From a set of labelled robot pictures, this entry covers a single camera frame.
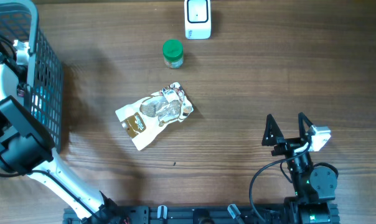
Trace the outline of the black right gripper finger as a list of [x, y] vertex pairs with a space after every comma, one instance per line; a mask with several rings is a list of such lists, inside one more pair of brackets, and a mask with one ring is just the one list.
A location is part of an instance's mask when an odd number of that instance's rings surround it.
[[307, 126], [308, 128], [310, 128], [313, 123], [308, 119], [308, 117], [303, 113], [303, 112], [300, 112], [298, 114], [298, 124], [299, 124], [299, 136], [301, 139], [303, 140], [307, 140], [308, 137], [306, 136], [306, 128], [305, 126]]
[[261, 142], [262, 146], [274, 146], [284, 142], [284, 136], [277, 125], [272, 114], [268, 114], [266, 117], [266, 126], [263, 139]]

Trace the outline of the white brown snack pouch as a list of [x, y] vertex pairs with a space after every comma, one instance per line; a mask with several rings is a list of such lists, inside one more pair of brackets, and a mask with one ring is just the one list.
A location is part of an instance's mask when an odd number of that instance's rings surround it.
[[183, 122], [194, 107], [178, 82], [115, 111], [137, 150], [150, 145], [169, 124]]

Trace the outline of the green lid glass jar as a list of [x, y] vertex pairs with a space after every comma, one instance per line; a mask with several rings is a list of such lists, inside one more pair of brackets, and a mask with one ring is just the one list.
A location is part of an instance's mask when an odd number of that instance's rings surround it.
[[164, 63], [167, 67], [177, 69], [184, 63], [184, 49], [181, 41], [169, 39], [165, 41], [162, 47]]

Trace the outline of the blue mouthwash bottle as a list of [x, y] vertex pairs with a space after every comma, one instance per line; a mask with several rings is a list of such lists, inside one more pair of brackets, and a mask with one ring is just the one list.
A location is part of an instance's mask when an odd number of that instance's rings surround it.
[[44, 126], [50, 128], [52, 125], [52, 113], [54, 88], [35, 87], [35, 92], [32, 95], [32, 109], [31, 114], [41, 122]]

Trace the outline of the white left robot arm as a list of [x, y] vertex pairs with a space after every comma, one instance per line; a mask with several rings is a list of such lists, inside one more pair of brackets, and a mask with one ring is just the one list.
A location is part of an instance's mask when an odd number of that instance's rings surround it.
[[25, 43], [0, 35], [0, 177], [28, 176], [66, 202], [81, 223], [129, 223], [128, 215], [101, 191], [84, 183], [62, 160], [45, 126], [24, 107], [20, 86], [27, 64]]

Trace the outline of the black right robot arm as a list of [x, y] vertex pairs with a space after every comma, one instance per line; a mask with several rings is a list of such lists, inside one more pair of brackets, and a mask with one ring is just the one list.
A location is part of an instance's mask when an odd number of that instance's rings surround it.
[[338, 171], [332, 165], [313, 163], [310, 153], [319, 152], [330, 140], [327, 126], [316, 126], [304, 113], [298, 114], [299, 136], [285, 138], [274, 117], [266, 117], [262, 145], [273, 146], [272, 156], [284, 156], [295, 196], [286, 197], [280, 223], [336, 223], [334, 200]]

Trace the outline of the white barcode scanner box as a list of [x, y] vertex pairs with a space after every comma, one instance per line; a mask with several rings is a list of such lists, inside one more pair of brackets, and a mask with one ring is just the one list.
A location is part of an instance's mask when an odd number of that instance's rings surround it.
[[185, 36], [189, 40], [209, 39], [212, 31], [210, 0], [185, 0]]

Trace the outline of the grey plastic shopping basket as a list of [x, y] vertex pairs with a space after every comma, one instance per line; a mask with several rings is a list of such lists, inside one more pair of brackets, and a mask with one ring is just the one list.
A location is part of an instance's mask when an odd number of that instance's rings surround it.
[[61, 151], [63, 67], [39, 25], [32, 1], [0, 1], [0, 37], [29, 44], [25, 102]]

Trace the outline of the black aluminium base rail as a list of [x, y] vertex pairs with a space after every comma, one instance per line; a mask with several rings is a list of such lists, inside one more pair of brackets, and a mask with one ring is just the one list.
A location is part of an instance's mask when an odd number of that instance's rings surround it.
[[[236, 212], [221, 207], [120, 207], [132, 224], [194, 224], [194, 223], [261, 223], [250, 206], [238, 206]], [[261, 204], [258, 212], [267, 223], [331, 223], [339, 224], [341, 218], [336, 204], [292, 205]]]

